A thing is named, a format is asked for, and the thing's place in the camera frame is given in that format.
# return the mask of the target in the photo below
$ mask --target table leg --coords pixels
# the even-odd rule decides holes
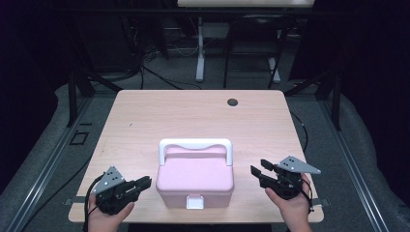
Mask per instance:
[[[204,67],[205,67],[205,55],[204,55],[204,38],[202,34],[202,17],[198,19],[198,64],[196,66],[196,81],[202,82],[204,80]]]

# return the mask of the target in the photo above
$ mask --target wire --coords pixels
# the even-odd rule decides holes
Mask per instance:
[[[93,213],[97,208],[99,208],[99,206],[100,206],[100,204],[98,205],[98,206],[96,206],[96,207],[94,207],[94,209],[92,209],[91,211],[90,211],[90,213],[88,213],[88,217],[91,215],[91,213]]]
[[[158,77],[160,80],[162,80],[163,82],[167,83],[168,85],[174,87],[174,88],[177,89],[177,90],[184,90],[184,89],[181,88],[181,87],[178,87],[178,86],[174,85],[174,84],[171,83],[171,82],[179,83],[179,84],[192,85],[192,86],[195,86],[196,88],[198,88],[198,89],[200,89],[200,90],[202,89],[201,87],[199,87],[198,85],[195,85],[195,84],[190,84],[190,83],[187,83],[187,82],[181,82],[181,81],[177,81],[177,80],[170,80],[170,79],[164,78],[164,77],[160,76],[159,74],[157,74],[157,73],[155,73],[155,72],[149,70],[148,68],[146,68],[146,67],[143,66],[143,65],[141,65],[141,68],[144,69],[144,70],[146,70],[148,73],[151,73],[151,74],[153,74],[154,76]]]
[[[186,53],[184,53],[184,52],[182,52],[181,51],[181,49],[182,48],[179,48],[177,45],[175,45],[175,44],[167,44],[168,46],[173,46],[173,47],[175,47],[175,49],[178,51],[178,53],[180,53],[182,56],[192,56],[193,54],[195,54],[196,53],[196,51],[198,50],[198,46],[196,47],[196,48],[188,48],[188,49],[194,49],[194,51],[193,52],[191,52],[191,53],[189,53],[189,54],[186,54]]]
[[[139,72],[141,73],[141,85],[139,86],[139,89],[142,90],[144,88],[144,71],[141,67],[139,67]]]
[[[310,192],[310,197],[308,197],[308,195],[304,192],[304,190],[302,188],[300,188],[298,186],[299,191],[302,193],[302,195],[307,199],[307,203],[308,203],[308,212],[313,212],[313,203],[311,202],[312,200],[312,193],[311,193],[311,187],[310,184],[308,184],[308,182],[306,182],[304,180],[304,182],[307,184],[309,192]]]
[[[198,31],[196,31],[195,24],[192,21],[192,18],[190,17],[190,24],[192,25],[193,30],[195,31],[195,34],[198,35]]]
[[[311,191],[311,187],[310,187],[310,184],[307,182],[307,181],[305,181],[305,179],[302,179],[306,184],[307,184],[307,186],[308,186],[308,189],[309,189],[309,191],[310,191],[310,199],[313,199],[313,192]]]
[[[159,52],[159,51],[154,46],[146,48],[144,50],[144,54],[145,54],[144,55],[144,60],[148,61],[148,62],[153,61],[155,58],[157,58],[157,52]]]
[[[139,70],[140,70],[140,68],[138,67],[137,69],[132,70],[132,71],[126,73],[126,74],[123,75],[123,76],[105,77],[104,79],[106,79],[106,80],[108,80],[108,81],[110,81],[110,82],[116,82],[116,81],[120,81],[120,80],[129,79],[129,78],[131,78],[131,77],[137,75]]]
[[[96,180],[94,180],[94,182],[88,188],[87,194],[85,195],[85,200],[84,200],[84,225],[82,226],[82,231],[84,231],[84,232],[88,231],[88,216],[89,216],[89,214],[88,214],[88,200],[90,198],[90,193],[91,193],[91,190],[93,189],[93,186],[103,178],[103,175],[104,174],[102,174],[101,176],[97,177]]]
[[[84,164],[82,164],[82,166],[72,175],[72,177],[66,182],[64,183],[59,189],[57,189],[53,194],[51,194],[51,196],[49,196],[46,201],[39,207],[39,209],[37,209],[37,211],[28,218],[28,220],[25,222],[23,228],[21,229],[21,232],[24,231],[27,226],[30,224],[30,222],[34,219],[34,217],[45,207],[45,205],[55,196],[58,194],[58,192],[60,192],[66,185],[69,184],[70,181],[72,181],[76,175],[78,175],[78,173],[85,167],[85,165],[87,165],[87,163],[90,161],[92,156],[90,156],[85,162]]]
[[[306,140],[305,140],[305,145],[304,145],[304,148],[303,148],[303,151],[305,152],[307,147],[308,147],[308,130],[305,127],[305,124],[302,122],[302,120],[295,113],[293,113],[291,110],[289,110],[289,111],[290,111],[290,114],[292,114],[299,121],[299,123],[302,125],[302,128],[305,131]]]

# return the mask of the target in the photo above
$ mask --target white stand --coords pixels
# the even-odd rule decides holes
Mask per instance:
[[[275,67],[275,63],[276,63],[275,59],[271,57],[271,58],[268,59],[268,62],[269,62],[269,68],[272,70]],[[276,83],[276,84],[280,83],[280,76],[279,76],[278,69],[277,69],[277,71],[275,72],[275,75],[274,75],[274,83]]]
[[[198,19],[198,64],[196,66],[196,81],[202,82],[204,80],[205,69],[205,54],[204,54],[204,38],[202,34],[202,17]]]

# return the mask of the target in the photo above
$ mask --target white handle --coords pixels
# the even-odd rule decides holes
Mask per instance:
[[[226,165],[231,166],[232,143],[226,138],[165,138],[160,141],[160,166],[165,165],[165,150],[169,145],[177,145],[186,149],[205,149],[213,145],[223,145],[226,148]]]

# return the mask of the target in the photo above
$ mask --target gray carpet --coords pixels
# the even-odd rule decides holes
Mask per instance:
[[[194,81],[197,54],[186,57],[181,56],[178,52],[171,52],[170,60],[166,61],[159,55],[152,62],[146,62],[145,65],[169,79],[188,82],[200,86],[202,89],[221,89],[223,58],[221,57],[221,49],[217,46],[211,47],[213,43],[218,44],[220,42],[213,41],[209,43],[210,47],[206,50],[205,80],[202,83]],[[288,41],[283,59],[279,65],[282,82],[276,84],[274,89],[285,91],[293,87],[293,84],[287,81],[287,76],[297,46],[298,41]],[[228,80],[228,89],[266,89],[269,80],[264,78],[263,75],[262,73],[262,77],[256,79],[230,78]],[[139,89],[140,81],[141,75],[138,74],[130,79],[116,82],[116,84],[125,89]],[[59,97],[59,106],[52,121],[0,197],[0,231],[7,231],[15,216],[26,210],[20,209],[20,207],[29,195],[30,188],[38,180],[39,175],[42,174],[48,159],[56,150],[61,150],[61,158],[55,161],[56,168],[51,170],[52,176],[45,181],[45,188],[37,192],[39,197],[33,198],[32,205],[35,205],[36,208],[40,207],[51,194],[69,180],[93,153],[115,98],[115,95],[101,84],[93,84],[98,93],[90,100],[79,96],[78,102],[81,104],[80,108],[84,108],[84,113],[80,115],[72,130],[66,130],[69,118],[67,86],[63,86],[56,91]],[[196,88],[193,85],[181,83],[176,83],[176,85],[186,89]],[[145,73],[144,89],[172,89],[172,87],[157,77]],[[325,102],[318,102],[312,97],[311,93],[314,90],[315,87],[309,87],[301,95],[287,98],[290,110],[302,120],[307,129],[307,162],[322,170],[321,175],[313,176],[317,192],[320,197],[327,198],[332,203],[331,206],[324,208],[324,220],[320,223],[314,223],[312,228],[315,231],[373,231],[375,229],[363,201],[347,172],[342,149],[335,137],[332,125],[327,122],[328,115],[322,107]],[[294,118],[294,123],[301,145],[304,146],[307,138],[303,127],[296,118]],[[346,98],[341,100],[340,125],[341,134],[360,167],[373,200],[380,209],[387,227],[390,231],[410,231],[408,208],[390,191],[383,175],[378,171],[371,138],[354,106]],[[88,134],[85,142],[82,145],[70,145],[70,142],[83,141],[78,135],[75,138],[78,140],[72,141],[75,134],[79,132]],[[63,144],[59,144],[61,138],[65,138]],[[76,194],[84,171],[83,169],[76,175],[65,188],[40,210],[28,224],[25,231],[81,231],[81,224],[72,223],[68,220],[70,206],[64,205],[63,202],[66,198],[73,197]],[[25,218],[17,218],[17,220],[19,219],[24,222],[28,219],[28,215]],[[273,224],[272,229],[273,231],[284,231],[285,226],[282,223]],[[123,224],[119,231],[127,230],[128,226]]]

